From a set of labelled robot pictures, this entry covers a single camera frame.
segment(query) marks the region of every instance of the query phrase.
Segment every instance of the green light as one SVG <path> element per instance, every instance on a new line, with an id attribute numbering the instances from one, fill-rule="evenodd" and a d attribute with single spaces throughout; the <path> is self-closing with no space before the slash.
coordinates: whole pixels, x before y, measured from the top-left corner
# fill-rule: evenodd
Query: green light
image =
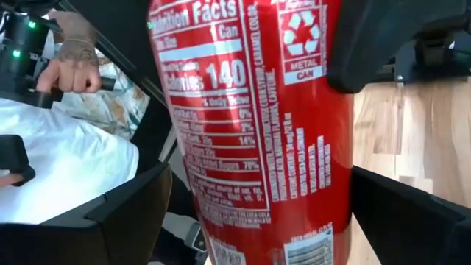
<path id="1" fill-rule="evenodd" d="M 13 51 L 13 57 L 19 58 L 21 56 L 21 52 L 19 50 Z"/>

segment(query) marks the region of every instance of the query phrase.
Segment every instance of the metal can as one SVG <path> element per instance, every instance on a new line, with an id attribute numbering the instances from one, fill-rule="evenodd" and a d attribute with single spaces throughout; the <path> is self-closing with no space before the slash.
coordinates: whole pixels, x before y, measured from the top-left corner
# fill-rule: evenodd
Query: metal can
<path id="1" fill-rule="evenodd" d="M 347 263 L 341 0 L 153 0 L 149 36 L 214 265 Z"/>

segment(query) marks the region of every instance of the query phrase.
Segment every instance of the wooden floor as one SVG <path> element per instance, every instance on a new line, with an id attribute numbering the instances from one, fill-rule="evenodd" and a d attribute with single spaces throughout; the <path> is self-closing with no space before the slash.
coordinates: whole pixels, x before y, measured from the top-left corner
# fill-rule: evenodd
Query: wooden floor
<path id="1" fill-rule="evenodd" d="M 471 207 L 471 82 L 368 85 L 355 95 L 353 163 Z M 380 264 L 356 220 L 352 232 L 349 265 Z"/>

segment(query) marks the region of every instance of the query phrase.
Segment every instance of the black plastic panel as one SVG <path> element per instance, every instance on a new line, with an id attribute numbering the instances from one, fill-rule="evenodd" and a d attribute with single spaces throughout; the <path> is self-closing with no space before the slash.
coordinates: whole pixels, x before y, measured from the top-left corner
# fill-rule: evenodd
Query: black plastic panel
<path id="1" fill-rule="evenodd" d="M 329 83 L 358 93 L 399 48 L 422 30 L 464 26 L 466 0 L 343 0 Z"/>
<path id="2" fill-rule="evenodd" d="M 471 264 L 471 210 L 358 167 L 352 210 L 383 265 Z"/>
<path id="3" fill-rule="evenodd" d="M 23 139 L 19 135 L 0 135 L 0 169 L 22 170 L 28 165 Z"/>

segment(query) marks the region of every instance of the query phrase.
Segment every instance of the nutrition facts label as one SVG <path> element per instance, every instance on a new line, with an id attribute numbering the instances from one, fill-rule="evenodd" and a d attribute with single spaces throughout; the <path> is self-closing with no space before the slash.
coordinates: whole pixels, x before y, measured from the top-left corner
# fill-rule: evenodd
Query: nutrition facts label
<path id="1" fill-rule="evenodd" d="M 219 209 L 218 216 L 207 217 L 224 223 L 269 210 L 249 38 L 239 4 L 176 1 L 151 14 L 191 187 L 205 201 L 203 214 Z M 252 218 L 269 222 L 263 214 Z"/>

